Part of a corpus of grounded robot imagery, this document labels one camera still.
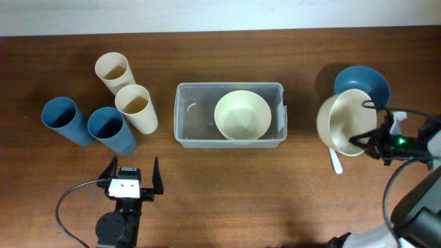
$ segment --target blue cup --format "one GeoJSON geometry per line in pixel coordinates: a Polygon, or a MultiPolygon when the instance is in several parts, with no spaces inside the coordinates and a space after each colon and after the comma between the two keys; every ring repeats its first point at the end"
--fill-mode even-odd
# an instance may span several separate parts
{"type": "Polygon", "coordinates": [[[338,74],[334,94],[357,89],[368,94],[379,105],[387,106],[391,100],[391,88],[379,72],[367,66],[351,66],[338,74]]]}
{"type": "Polygon", "coordinates": [[[95,141],[88,131],[88,120],[72,99],[57,97],[43,108],[41,120],[46,127],[63,135],[72,142],[86,146],[95,141]]]}
{"type": "Polygon", "coordinates": [[[89,118],[88,129],[93,137],[118,154],[131,154],[136,148],[132,131],[123,115],[114,107],[102,107],[95,111],[89,118]]]}

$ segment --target white spoon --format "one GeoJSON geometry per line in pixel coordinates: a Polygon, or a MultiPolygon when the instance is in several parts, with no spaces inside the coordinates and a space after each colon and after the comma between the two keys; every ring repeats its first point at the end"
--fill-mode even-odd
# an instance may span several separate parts
{"type": "Polygon", "coordinates": [[[341,174],[343,172],[342,164],[337,157],[336,151],[329,148],[329,155],[331,156],[332,167],[337,174],[341,174]]]}

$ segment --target white label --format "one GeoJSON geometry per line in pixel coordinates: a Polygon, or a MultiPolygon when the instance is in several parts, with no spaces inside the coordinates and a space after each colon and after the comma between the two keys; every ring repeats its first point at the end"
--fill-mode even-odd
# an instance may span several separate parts
{"type": "Polygon", "coordinates": [[[136,168],[123,167],[121,170],[126,172],[135,172],[136,168]]]}
{"type": "Polygon", "coordinates": [[[117,198],[140,198],[139,181],[132,179],[112,179],[109,186],[109,196],[117,198]]]}

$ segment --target plastic bin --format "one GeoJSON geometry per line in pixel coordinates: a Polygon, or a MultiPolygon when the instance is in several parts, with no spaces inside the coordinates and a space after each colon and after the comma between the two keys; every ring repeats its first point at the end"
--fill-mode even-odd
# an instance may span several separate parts
{"type": "Polygon", "coordinates": [[[279,83],[181,83],[174,105],[174,137],[184,148],[275,148],[287,138],[287,107],[279,83]],[[271,109],[271,124],[257,140],[227,140],[214,122],[214,108],[227,93],[249,90],[271,109]]]}

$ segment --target wood grain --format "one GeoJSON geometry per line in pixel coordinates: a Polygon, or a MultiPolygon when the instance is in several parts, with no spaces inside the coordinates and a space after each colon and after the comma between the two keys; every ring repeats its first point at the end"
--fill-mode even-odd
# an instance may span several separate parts
{"type": "MultiPolygon", "coordinates": [[[[139,247],[275,247],[325,242],[383,223],[380,202],[399,163],[340,156],[336,175],[316,133],[320,104],[349,65],[377,69],[390,106],[440,112],[441,27],[255,32],[100,34],[1,38],[0,245],[79,247],[58,227],[54,208],[68,188],[99,176],[113,153],[100,142],[78,147],[41,122],[44,104],[74,99],[86,116],[114,106],[95,61],[120,52],[151,94],[159,127],[136,130],[139,146],[119,165],[139,167],[150,186],[158,156],[165,194],[145,203],[139,247]],[[174,139],[176,86],[182,82],[279,82],[288,138],[276,149],[183,149],[174,139]]],[[[416,135],[423,118],[404,124],[416,135]]],[[[427,175],[410,167],[390,208],[427,175]]],[[[61,206],[66,227],[94,247],[94,226],[114,203],[89,186],[61,206]]]]}

